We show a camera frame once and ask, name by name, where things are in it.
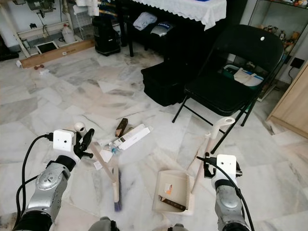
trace small brown box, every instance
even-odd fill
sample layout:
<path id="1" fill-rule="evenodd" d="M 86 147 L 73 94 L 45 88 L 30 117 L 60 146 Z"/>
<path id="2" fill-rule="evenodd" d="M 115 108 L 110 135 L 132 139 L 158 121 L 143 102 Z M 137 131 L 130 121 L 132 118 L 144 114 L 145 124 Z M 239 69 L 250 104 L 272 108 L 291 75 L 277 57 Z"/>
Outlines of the small brown box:
<path id="1" fill-rule="evenodd" d="M 116 131 L 115 136 L 121 137 L 123 135 L 124 129 L 126 128 L 127 124 L 128 124 L 128 119 L 123 118 L 115 130 Z"/>

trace white tablecloth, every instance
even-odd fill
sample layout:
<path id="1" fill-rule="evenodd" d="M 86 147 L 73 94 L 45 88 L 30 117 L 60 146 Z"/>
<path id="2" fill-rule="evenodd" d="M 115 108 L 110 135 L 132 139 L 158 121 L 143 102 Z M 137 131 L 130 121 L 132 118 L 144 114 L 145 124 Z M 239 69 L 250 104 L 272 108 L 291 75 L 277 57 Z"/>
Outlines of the white tablecloth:
<path id="1" fill-rule="evenodd" d="M 133 0 L 144 5 L 159 8 L 184 18 L 200 21 L 205 30 L 215 26 L 216 22 L 226 17 L 226 0 Z"/>

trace chair backrest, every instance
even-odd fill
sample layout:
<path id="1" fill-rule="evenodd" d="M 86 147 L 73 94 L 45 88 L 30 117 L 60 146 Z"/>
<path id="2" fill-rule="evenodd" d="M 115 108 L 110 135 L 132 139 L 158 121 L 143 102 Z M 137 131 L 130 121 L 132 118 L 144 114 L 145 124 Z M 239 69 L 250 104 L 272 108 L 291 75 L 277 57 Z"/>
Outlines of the chair backrest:
<path id="1" fill-rule="evenodd" d="M 284 48 L 278 36 L 246 25 L 225 29 L 214 44 L 214 50 L 240 56 L 271 73 L 281 61 Z"/>

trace wooden cabinet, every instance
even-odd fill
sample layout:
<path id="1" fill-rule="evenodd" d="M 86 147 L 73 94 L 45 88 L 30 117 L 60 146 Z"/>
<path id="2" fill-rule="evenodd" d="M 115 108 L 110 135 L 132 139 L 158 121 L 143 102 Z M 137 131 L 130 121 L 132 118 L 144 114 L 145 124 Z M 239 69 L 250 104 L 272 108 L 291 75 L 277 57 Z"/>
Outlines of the wooden cabinet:
<path id="1" fill-rule="evenodd" d="M 308 62 L 298 73 L 267 120 L 308 138 Z"/>

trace folded clothing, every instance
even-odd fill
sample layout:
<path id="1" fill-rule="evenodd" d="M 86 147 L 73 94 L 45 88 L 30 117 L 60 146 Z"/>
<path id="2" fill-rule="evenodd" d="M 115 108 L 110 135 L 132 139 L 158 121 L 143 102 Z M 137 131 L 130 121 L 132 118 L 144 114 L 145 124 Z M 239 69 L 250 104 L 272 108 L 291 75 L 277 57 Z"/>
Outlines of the folded clothing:
<path id="1" fill-rule="evenodd" d="M 133 23 L 134 27 L 138 30 L 145 29 L 149 24 L 155 23 L 157 17 L 149 12 L 142 12 L 136 21 Z"/>

